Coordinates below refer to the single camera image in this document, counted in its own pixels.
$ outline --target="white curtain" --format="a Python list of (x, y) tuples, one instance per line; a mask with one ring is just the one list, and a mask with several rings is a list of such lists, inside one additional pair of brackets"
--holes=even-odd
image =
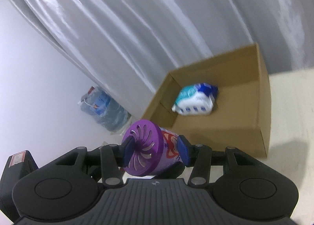
[(252, 42), (269, 73), (314, 65), (314, 0), (11, 2), (137, 117), (169, 70)]

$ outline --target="blue and white package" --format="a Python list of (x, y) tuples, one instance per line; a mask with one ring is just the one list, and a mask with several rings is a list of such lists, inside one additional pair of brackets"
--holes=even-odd
[(186, 86), (180, 91), (172, 111), (181, 115), (210, 114), (217, 94), (218, 88), (207, 83)]

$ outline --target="red label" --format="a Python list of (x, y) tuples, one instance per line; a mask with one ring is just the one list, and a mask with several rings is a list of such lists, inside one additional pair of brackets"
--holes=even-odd
[(12, 155), (9, 167), (14, 166), (18, 163), (24, 162), (26, 151), (21, 151), (17, 154)]
[(93, 86), (90, 87), (90, 89), (89, 89), (89, 91), (88, 91), (88, 94), (91, 94), (94, 89), (95, 89), (95, 88), (94, 88)]
[(179, 155), (177, 149), (176, 149), (176, 145), (177, 145), (177, 138), (178, 136), (173, 134), (170, 131), (165, 131), (164, 129), (161, 130), (164, 139), (167, 142), (167, 153), (166, 153), (166, 157), (168, 159), (172, 159), (176, 156)]

